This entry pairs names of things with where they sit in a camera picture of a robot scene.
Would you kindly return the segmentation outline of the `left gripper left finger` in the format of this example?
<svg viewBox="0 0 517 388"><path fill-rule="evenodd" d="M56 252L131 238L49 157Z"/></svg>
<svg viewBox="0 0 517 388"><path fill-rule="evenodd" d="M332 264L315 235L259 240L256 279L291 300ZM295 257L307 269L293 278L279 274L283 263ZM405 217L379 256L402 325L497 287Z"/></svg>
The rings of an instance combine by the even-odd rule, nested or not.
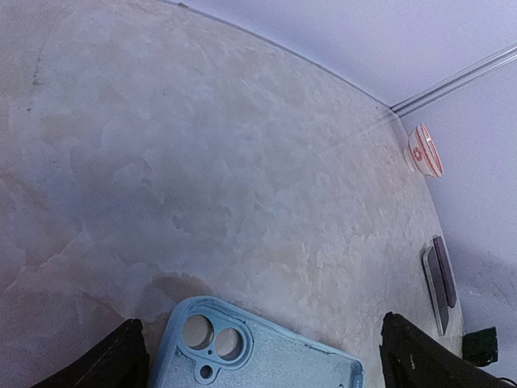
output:
<svg viewBox="0 0 517 388"><path fill-rule="evenodd" d="M125 320L75 362L36 386L146 387L149 354L142 330L141 320Z"/></svg>

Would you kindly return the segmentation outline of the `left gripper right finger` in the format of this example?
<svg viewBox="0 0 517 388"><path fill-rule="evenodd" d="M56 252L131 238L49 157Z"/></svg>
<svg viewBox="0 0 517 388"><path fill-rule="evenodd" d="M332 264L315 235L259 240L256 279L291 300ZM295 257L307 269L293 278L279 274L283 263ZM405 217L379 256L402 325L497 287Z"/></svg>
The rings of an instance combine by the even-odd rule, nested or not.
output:
<svg viewBox="0 0 517 388"><path fill-rule="evenodd" d="M387 388L497 388L513 383L449 352L400 314L389 312L381 329L380 358Z"/></svg>

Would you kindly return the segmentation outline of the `light blue phone case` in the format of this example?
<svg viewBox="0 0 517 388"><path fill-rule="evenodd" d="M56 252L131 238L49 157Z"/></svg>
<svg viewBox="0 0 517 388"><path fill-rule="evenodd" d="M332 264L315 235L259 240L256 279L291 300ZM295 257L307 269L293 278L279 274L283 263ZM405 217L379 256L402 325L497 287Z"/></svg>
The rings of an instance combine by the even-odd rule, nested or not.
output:
<svg viewBox="0 0 517 388"><path fill-rule="evenodd" d="M216 297L172 311L150 387L362 387L363 363Z"/></svg>

